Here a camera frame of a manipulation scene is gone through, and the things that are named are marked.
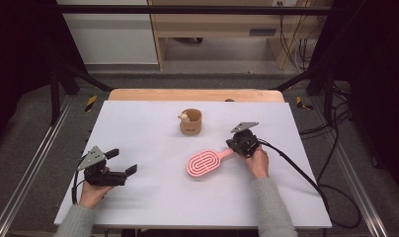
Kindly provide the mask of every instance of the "white tabletop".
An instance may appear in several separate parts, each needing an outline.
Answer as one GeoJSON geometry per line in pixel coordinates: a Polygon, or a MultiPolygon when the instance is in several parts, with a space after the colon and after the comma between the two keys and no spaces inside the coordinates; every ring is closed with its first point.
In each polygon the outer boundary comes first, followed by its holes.
{"type": "MultiPolygon", "coordinates": [[[[111,228],[255,228],[258,215],[253,177],[237,154],[224,158],[204,177],[194,179],[186,171],[194,154],[227,148],[225,141],[233,136],[230,130],[241,121],[257,121],[259,125],[251,130],[314,180],[287,103],[106,101],[85,153],[94,145],[104,152],[118,148],[120,155],[107,166],[123,172],[138,164],[138,172],[98,205],[95,224],[111,228]],[[179,131],[178,115],[188,108],[202,112],[199,135],[185,136],[179,131]]],[[[270,155],[270,175],[294,226],[331,227],[317,192],[274,150],[265,149],[270,155]]],[[[71,204],[69,189],[55,224],[61,223],[71,204]]]]}

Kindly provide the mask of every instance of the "hand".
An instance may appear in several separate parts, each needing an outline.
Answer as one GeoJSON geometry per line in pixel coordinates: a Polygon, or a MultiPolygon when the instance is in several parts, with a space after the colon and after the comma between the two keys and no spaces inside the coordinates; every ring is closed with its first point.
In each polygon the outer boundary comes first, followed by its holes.
{"type": "Polygon", "coordinates": [[[267,152],[262,149],[262,145],[259,145],[252,157],[246,159],[246,163],[256,179],[270,176],[268,171],[270,161],[267,152]]]}
{"type": "Polygon", "coordinates": [[[79,204],[94,209],[98,202],[113,189],[113,186],[91,186],[87,181],[83,182],[82,196],[79,204]]]}

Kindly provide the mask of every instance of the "brush handle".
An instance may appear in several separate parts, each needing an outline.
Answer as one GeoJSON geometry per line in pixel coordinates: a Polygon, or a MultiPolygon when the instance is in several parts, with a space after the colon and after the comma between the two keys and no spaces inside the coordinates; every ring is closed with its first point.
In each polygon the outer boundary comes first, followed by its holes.
{"type": "Polygon", "coordinates": [[[217,154],[218,159],[221,160],[222,158],[224,158],[224,157],[226,157],[228,155],[231,155],[233,153],[234,153],[234,151],[231,148],[227,148],[227,149],[225,149],[225,150],[223,150],[221,152],[217,152],[215,154],[217,154]]]}

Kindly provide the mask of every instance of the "cup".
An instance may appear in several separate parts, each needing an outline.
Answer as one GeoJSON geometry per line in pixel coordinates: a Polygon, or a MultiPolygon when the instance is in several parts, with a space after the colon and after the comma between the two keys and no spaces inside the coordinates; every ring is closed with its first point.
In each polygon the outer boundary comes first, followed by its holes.
{"type": "Polygon", "coordinates": [[[185,135],[197,135],[200,133],[202,125],[202,113],[197,109],[186,109],[180,115],[181,133],[185,135]]]}

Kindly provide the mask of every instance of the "pink hair brush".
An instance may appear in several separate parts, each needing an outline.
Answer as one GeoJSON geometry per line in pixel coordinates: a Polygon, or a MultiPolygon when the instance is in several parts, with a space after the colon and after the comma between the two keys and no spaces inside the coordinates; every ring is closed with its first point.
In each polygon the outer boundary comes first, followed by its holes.
{"type": "Polygon", "coordinates": [[[220,165],[220,160],[234,151],[231,148],[227,148],[222,152],[214,152],[211,150],[205,150],[200,152],[193,157],[187,163],[187,171],[193,177],[199,177],[206,173],[215,170],[220,165]]]}

